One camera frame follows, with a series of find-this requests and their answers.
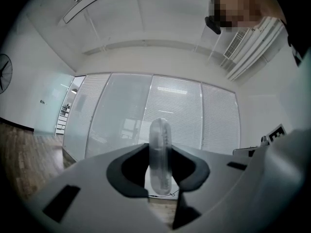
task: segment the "dark hair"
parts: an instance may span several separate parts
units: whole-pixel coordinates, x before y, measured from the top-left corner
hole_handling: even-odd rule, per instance
[[[224,28],[232,27],[232,22],[226,21],[225,11],[220,9],[220,0],[211,0],[209,15],[216,25]]]

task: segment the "white ceiling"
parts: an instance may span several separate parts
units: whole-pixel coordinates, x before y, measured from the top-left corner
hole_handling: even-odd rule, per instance
[[[53,50],[77,70],[86,54],[101,47],[105,51],[155,44],[195,50],[198,45],[197,49],[211,50],[218,35],[205,26],[208,3],[209,0],[98,0],[62,25],[62,17],[75,1],[40,0],[28,17]],[[224,53],[234,35],[224,33],[215,50]]]

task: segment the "person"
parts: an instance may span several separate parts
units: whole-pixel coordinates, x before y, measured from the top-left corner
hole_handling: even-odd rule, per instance
[[[254,27],[264,17],[279,18],[297,65],[311,46],[308,0],[211,0],[209,19],[219,27]]]

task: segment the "wooden floor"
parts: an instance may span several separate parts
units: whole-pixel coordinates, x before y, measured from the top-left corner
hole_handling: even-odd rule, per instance
[[[51,178],[72,165],[63,157],[63,136],[35,136],[33,132],[0,122],[0,156],[11,186],[27,200]],[[152,211],[172,225],[176,200],[150,199]]]

